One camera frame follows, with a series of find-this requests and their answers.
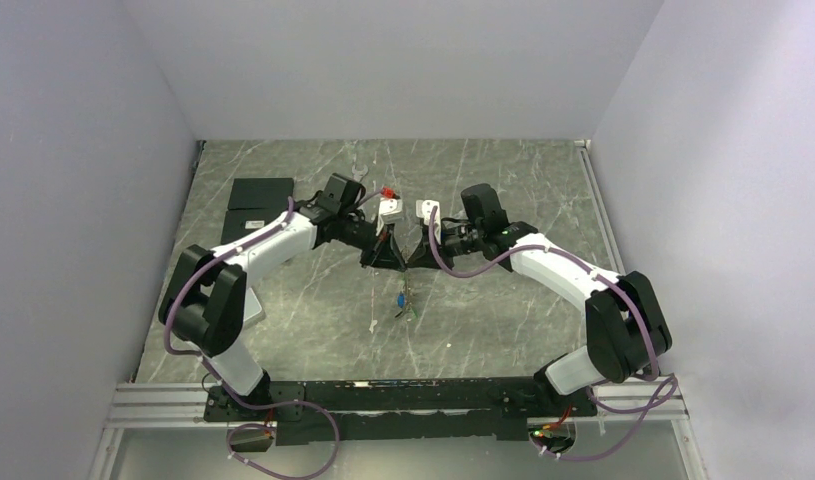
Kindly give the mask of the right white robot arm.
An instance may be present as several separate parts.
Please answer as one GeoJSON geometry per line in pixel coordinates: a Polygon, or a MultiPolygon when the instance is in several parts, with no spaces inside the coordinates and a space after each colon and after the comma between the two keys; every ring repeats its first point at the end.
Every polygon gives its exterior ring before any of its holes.
{"type": "Polygon", "coordinates": [[[466,279],[499,266],[538,282],[576,307],[586,342],[541,367],[534,401],[557,415],[573,393],[633,376],[647,380],[660,373],[658,358],[672,338],[650,280],[638,271],[620,274],[600,268],[562,249],[526,222],[512,222],[497,192],[482,183],[462,191],[466,216],[446,220],[435,200],[419,200],[422,226],[410,268],[436,268],[466,279]]]}

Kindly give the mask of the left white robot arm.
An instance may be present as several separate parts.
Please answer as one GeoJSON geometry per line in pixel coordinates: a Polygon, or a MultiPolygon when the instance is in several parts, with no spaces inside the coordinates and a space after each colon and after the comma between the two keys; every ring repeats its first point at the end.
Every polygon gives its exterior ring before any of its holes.
{"type": "Polygon", "coordinates": [[[262,417],[271,379],[241,338],[247,292],[280,264],[331,241],[357,249],[363,267],[406,271],[394,233],[402,212],[393,190],[369,192],[333,174],[312,198],[289,198],[266,226],[212,249],[186,248],[158,310],[166,352],[196,357],[232,392],[231,407],[241,417],[262,417]]]}

